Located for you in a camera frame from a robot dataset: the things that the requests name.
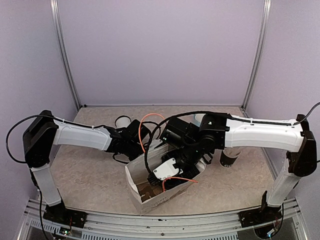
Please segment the white paper takeout bag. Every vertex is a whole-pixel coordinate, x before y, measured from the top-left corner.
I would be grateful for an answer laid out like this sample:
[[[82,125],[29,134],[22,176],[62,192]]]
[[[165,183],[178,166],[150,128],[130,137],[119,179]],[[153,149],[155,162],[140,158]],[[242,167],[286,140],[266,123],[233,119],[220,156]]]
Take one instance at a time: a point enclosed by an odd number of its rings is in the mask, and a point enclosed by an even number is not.
[[[148,152],[128,163],[125,178],[139,215],[184,193],[206,168],[205,153],[196,146],[198,126],[170,117]]]

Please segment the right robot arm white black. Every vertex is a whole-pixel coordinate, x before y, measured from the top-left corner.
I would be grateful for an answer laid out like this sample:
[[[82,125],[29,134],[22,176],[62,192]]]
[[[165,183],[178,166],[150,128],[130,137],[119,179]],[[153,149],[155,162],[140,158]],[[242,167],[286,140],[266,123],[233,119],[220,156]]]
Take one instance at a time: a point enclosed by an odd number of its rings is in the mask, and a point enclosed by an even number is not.
[[[199,125],[187,123],[183,115],[168,118],[161,140],[172,147],[165,155],[156,178],[187,180],[190,171],[205,155],[221,150],[221,158],[232,160],[243,148],[285,152],[282,170],[271,189],[264,192],[256,218],[266,222],[280,210],[285,198],[304,177],[317,168],[317,142],[305,115],[294,119],[266,120],[228,113],[200,111]]]

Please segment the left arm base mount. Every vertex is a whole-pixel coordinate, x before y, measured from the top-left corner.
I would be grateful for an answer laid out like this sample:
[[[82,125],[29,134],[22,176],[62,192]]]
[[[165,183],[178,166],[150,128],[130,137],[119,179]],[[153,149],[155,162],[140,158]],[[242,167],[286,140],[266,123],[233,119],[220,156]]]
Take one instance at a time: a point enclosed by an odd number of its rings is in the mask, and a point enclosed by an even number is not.
[[[54,223],[83,229],[87,219],[87,213],[72,209],[66,209],[62,213],[52,213],[46,210],[43,218]]]

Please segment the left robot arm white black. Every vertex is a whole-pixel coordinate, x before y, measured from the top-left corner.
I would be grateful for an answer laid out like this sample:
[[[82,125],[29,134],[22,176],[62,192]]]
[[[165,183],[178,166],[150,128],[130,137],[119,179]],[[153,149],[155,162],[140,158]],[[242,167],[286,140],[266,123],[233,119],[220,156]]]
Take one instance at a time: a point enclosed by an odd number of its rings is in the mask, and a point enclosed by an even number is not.
[[[133,161],[143,153],[143,141],[150,133],[139,120],[124,123],[122,116],[116,119],[118,124],[114,127],[68,121],[54,116],[50,110],[43,110],[30,119],[33,121],[22,135],[24,160],[45,200],[46,212],[61,223],[70,218],[70,211],[51,173],[51,166],[59,163],[51,160],[52,149],[57,147],[59,154],[84,149],[124,155]]]

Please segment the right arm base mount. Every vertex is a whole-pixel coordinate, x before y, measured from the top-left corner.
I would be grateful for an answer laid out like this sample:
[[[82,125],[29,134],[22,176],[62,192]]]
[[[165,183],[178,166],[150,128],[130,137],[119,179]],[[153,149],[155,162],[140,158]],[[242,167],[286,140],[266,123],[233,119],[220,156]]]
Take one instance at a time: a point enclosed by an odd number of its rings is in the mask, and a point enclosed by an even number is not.
[[[280,207],[262,207],[244,210],[238,213],[242,228],[260,225],[281,219],[283,214]]]

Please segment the brown cardboard cup carrier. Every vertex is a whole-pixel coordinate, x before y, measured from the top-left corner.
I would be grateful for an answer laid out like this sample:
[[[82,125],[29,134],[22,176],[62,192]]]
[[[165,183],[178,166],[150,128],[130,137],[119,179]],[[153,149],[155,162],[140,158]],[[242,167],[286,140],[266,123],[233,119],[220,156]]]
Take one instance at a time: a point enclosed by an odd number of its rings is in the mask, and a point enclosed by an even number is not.
[[[137,190],[140,195],[140,199],[142,203],[164,192],[164,189],[162,186],[150,185],[148,182],[143,182],[141,184],[138,184]]]

